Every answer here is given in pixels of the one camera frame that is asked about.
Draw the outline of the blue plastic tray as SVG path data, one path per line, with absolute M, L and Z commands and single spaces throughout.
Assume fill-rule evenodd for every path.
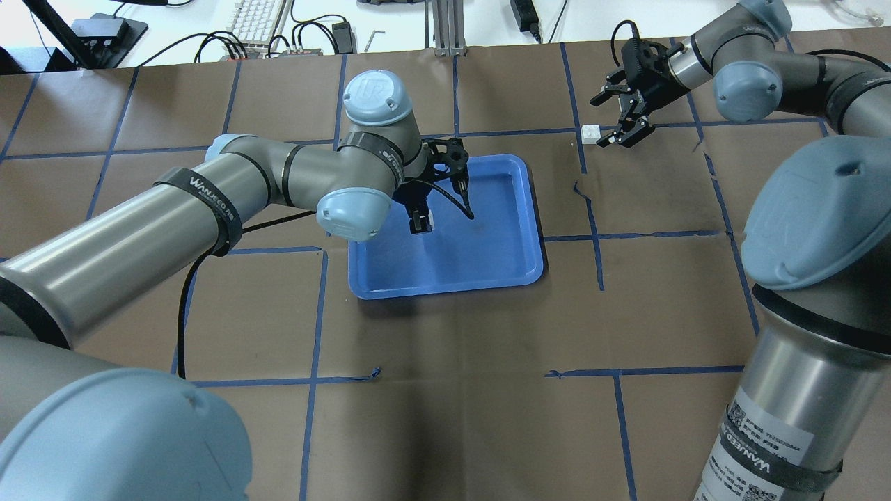
M 435 228 L 411 234 L 394 203 L 381 234 L 348 246 L 348 285 L 360 299 L 530 285 L 544 272 L 537 209 L 526 163 L 513 154 L 470 159 L 467 219 L 443 196 L 429 197 Z

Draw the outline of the black power adapter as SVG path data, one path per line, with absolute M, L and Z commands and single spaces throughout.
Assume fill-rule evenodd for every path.
M 531 34 L 534 38 L 539 39 L 539 15 L 533 1 L 510 0 L 509 5 L 519 32 Z

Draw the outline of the brown paper table mat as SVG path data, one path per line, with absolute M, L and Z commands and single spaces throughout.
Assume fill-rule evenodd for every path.
M 251 439 L 251 500 L 690 500 L 755 340 L 737 251 L 773 169 L 830 128 L 719 118 L 710 86 L 633 149 L 579 145 L 607 42 L 220 61 L 2 79 L 2 258 L 203 161 L 217 134 L 329 151 L 373 67 L 420 129 L 509 154 L 540 275 L 513 255 L 521 175 L 471 168 L 468 221 L 404 209 L 354 260 L 312 218 L 246 234 L 190 292 L 189 379 Z

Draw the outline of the white keyboard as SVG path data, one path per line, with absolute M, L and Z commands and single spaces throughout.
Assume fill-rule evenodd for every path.
M 246 48 L 264 49 L 280 34 L 281 19 L 292 1 L 232 1 L 226 32 L 231 32 Z

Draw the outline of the black monitor stand base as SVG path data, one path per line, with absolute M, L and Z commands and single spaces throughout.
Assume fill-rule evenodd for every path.
M 95 13 L 88 19 L 76 19 L 71 25 L 77 50 L 75 60 L 86 69 L 118 67 L 145 35 L 148 25 L 136 19 Z

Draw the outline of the aluminium frame post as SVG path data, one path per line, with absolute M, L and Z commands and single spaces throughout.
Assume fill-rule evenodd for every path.
M 432 14 L 433 52 L 440 57 L 464 56 L 464 1 L 427 1 Z

